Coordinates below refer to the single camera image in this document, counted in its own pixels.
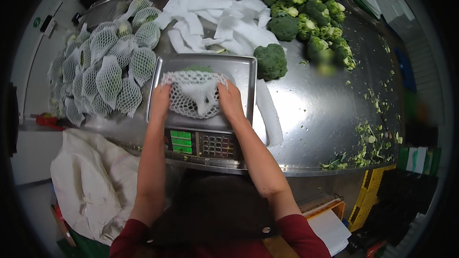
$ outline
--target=hand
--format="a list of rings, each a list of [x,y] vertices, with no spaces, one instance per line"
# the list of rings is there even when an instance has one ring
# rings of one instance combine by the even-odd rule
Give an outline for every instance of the hand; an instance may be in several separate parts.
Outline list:
[[[220,107],[231,124],[245,119],[244,110],[242,109],[242,101],[240,99],[239,89],[233,85],[230,80],[227,80],[228,90],[219,83],[217,89],[220,96]]]
[[[158,85],[152,93],[150,101],[150,124],[163,125],[168,117],[169,91],[171,85]]]

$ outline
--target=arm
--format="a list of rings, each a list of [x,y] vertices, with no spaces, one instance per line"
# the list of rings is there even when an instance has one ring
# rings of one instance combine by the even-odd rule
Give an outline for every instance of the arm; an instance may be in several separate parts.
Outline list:
[[[164,123],[169,108],[170,85],[158,86],[152,93],[151,117],[137,174],[137,196],[129,219],[150,227],[164,211],[166,166],[164,158]]]
[[[228,80],[228,90],[221,84],[218,89],[220,106],[236,133],[250,178],[268,199],[274,218],[301,214],[278,163],[245,118],[238,88]]]

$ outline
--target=stainless steel tray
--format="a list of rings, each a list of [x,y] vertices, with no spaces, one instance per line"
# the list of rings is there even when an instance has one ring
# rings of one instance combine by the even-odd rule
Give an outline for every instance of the stainless steel tray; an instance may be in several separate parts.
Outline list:
[[[200,65],[224,75],[240,90],[242,107],[246,118],[252,123],[255,106],[255,86],[257,83],[257,59],[254,57],[213,55],[213,54],[168,54],[158,57],[153,75],[152,88],[148,96],[146,121],[150,120],[150,100],[164,72],[180,71],[183,68]],[[166,127],[204,129],[231,132],[232,127],[223,113],[207,119],[195,119],[169,111]]]

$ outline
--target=yellow crate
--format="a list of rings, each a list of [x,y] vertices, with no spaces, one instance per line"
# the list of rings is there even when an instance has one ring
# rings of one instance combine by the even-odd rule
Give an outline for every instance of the yellow crate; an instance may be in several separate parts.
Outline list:
[[[354,205],[351,215],[349,216],[347,227],[350,232],[356,231],[364,226],[365,220],[367,220],[370,210],[378,203],[379,185],[381,184],[382,174],[385,170],[395,169],[396,165],[389,165],[379,169],[370,169],[365,171],[364,181],[360,188],[359,196]]]

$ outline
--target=green digital display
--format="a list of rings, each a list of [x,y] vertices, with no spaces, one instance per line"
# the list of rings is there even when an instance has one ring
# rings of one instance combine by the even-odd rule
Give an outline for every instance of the green digital display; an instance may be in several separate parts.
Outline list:
[[[192,154],[193,153],[193,150],[191,147],[188,147],[188,146],[176,146],[176,145],[172,145],[172,148],[174,149],[174,152],[178,152],[178,153],[189,153],[189,154]]]
[[[173,145],[191,146],[191,140],[172,138]]]
[[[186,131],[171,130],[171,137],[191,140],[191,133],[188,133]]]

